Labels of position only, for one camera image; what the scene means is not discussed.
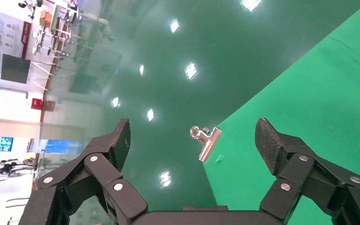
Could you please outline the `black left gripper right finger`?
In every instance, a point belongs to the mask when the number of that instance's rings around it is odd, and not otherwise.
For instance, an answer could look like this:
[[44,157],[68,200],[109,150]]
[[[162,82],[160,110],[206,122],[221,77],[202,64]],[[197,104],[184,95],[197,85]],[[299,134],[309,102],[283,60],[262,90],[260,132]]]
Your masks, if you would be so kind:
[[360,225],[360,175],[318,156],[302,139],[278,132],[266,118],[255,126],[255,145],[276,180],[260,204],[280,225],[302,196],[335,225]]

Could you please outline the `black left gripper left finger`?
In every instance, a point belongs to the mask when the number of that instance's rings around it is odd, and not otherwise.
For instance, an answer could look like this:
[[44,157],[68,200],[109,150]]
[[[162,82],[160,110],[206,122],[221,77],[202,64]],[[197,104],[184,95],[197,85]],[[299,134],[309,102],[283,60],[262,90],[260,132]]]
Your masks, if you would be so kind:
[[41,176],[19,224],[67,225],[93,196],[114,223],[133,223],[147,203],[121,173],[130,138],[129,120],[121,119],[110,134],[92,138],[78,157]]

